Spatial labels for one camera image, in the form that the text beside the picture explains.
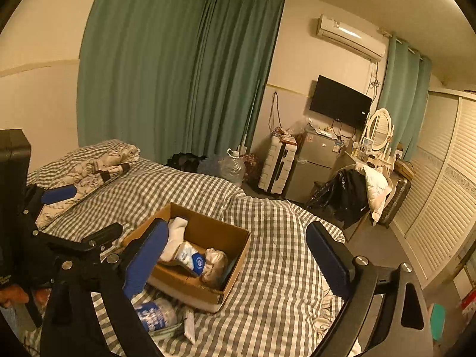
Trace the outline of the clear jar blue label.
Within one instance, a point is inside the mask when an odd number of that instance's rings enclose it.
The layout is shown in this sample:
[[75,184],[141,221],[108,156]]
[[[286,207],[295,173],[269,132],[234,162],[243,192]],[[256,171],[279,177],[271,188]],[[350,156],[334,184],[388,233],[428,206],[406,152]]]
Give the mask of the clear jar blue label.
[[136,314],[149,333],[161,331],[178,323],[175,308],[170,301],[157,298],[135,306]]

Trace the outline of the white cream tube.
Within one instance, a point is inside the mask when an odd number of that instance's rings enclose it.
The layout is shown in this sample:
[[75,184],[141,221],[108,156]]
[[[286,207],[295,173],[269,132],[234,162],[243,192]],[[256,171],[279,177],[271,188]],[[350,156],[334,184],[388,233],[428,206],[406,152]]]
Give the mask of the white cream tube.
[[188,306],[183,308],[183,326],[185,337],[190,341],[191,344],[195,345],[195,312]]

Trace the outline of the white blue packet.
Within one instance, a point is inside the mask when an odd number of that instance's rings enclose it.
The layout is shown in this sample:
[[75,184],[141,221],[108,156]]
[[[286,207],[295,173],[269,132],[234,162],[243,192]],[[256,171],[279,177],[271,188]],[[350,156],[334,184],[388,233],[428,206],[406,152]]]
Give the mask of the white blue packet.
[[173,260],[193,276],[201,276],[206,263],[197,248],[187,241],[179,245]]

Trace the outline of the white socks bundle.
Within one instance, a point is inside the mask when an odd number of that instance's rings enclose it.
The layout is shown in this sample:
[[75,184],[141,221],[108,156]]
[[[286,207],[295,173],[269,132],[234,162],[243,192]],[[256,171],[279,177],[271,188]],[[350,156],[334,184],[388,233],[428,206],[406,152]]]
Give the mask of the white socks bundle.
[[183,217],[171,218],[168,222],[168,241],[162,251],[159,261],[161,263],[168,263],[174,259],[175,253],[184,242],[185,230],[188,221]]

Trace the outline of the brown cardboard box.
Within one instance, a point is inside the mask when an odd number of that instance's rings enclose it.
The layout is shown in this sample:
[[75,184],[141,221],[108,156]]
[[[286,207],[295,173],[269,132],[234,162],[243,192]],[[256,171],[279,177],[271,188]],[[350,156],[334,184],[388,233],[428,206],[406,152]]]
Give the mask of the brown cardboard box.
[[159,219],[169,222],[176,217],[186,223],[184,240],[192,247],[192,259],[203,263],[203,272],[195,275],[178,261],[158,261],[148,283],[194,309],[214,314],[220,311],[237,281],[248,253],[251,233],[169,203],[132,231],[123,240],[123,245],[138,239],[151,223]]

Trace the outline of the silvery foil pouch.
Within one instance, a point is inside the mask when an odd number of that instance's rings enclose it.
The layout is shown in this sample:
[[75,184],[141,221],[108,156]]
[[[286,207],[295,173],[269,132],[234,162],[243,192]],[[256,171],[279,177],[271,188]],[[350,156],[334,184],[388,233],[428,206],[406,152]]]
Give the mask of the silvery foil pouch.
[[200,279],[208,287],[218,289],[228,267],[228,256],[221,250],[208,248],[205,252],[205,260],[206,263]]

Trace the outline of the dark suitcase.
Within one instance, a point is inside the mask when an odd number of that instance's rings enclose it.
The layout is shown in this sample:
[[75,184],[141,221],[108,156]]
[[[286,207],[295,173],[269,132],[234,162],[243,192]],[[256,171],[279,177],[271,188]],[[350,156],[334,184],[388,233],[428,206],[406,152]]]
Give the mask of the dark suitcase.
[[378,221],[379,225],[386,228],[390,226],[411,189],[411,182],[399,174],[394,174],[391,177],[391,181],[393,189],[386,199],[386,205]]

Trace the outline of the black bag by bed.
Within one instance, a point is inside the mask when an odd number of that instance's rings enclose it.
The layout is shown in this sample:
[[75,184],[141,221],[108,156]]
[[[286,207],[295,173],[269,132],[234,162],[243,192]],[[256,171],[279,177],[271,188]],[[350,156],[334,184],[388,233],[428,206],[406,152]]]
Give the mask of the black bag by bed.
[[198,166],[206,156],[196,156],[193,153],[177,153],[173,154],[168,160],[166,165],[170,168],[177,169],[187,173],[197,173]]

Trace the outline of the white louvered wardrobe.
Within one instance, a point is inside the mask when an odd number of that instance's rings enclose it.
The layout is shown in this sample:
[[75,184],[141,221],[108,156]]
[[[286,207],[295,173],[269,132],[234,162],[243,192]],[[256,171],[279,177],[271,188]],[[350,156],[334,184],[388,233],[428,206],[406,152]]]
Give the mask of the white louvered wardrobe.
[[456,274],[475,239],[475,96],[433,89],[411,163],[411,188],[391,222],[425,289]]

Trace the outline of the white suitcase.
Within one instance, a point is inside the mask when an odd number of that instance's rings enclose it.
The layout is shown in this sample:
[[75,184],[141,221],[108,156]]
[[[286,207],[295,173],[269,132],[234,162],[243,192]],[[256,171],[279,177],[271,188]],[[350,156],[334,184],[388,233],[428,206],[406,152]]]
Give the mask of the white suitcase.
[[258,188],[281,195],[290,174],[298,144],[292,135],[274,135],[262,168]]

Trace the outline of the large clear water jug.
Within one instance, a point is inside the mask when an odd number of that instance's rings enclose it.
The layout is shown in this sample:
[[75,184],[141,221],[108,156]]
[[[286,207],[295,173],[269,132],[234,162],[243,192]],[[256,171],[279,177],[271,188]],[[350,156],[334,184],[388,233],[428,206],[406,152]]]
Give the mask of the large clear water jug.
[[220,176],[238,187],[243,184],[245,169],[245,163],[237,150],[229,148],[227,154],[219,159]]

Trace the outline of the large green curtain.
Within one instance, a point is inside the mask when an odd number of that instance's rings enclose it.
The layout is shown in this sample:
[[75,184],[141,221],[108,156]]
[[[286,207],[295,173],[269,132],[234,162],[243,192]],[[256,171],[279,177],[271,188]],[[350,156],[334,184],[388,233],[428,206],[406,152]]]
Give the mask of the large green curtain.
[[80,145],[164,163],[250,146],[286,0],[94,0],[77,82]]

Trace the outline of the green window curtain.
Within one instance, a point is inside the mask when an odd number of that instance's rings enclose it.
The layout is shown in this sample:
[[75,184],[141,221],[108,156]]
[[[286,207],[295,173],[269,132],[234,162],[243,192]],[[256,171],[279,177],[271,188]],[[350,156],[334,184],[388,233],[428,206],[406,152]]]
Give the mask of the green window curtain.
[[428,101],[432,61],[392,36],[389,40],[386,71],[378,108],[391,115],[394,134],[391,150],[403,147],[403,159],[412,160]]

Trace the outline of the white air conditioner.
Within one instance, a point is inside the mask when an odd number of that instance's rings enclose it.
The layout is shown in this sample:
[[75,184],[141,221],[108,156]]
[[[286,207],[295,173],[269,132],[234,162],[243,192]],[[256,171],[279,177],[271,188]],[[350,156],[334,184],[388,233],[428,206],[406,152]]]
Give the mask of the white air conditioner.
[[380,62],[385,55],[385,43],[326,15],[320,16],[316,35],[373,62]]

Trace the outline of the black wall television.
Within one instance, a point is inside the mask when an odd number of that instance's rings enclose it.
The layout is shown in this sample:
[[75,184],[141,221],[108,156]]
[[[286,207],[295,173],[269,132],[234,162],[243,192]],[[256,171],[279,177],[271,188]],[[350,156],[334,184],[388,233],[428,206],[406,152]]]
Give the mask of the black wall television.
[[347,85],[319,75],[310,110],[362,131],[372,99]]

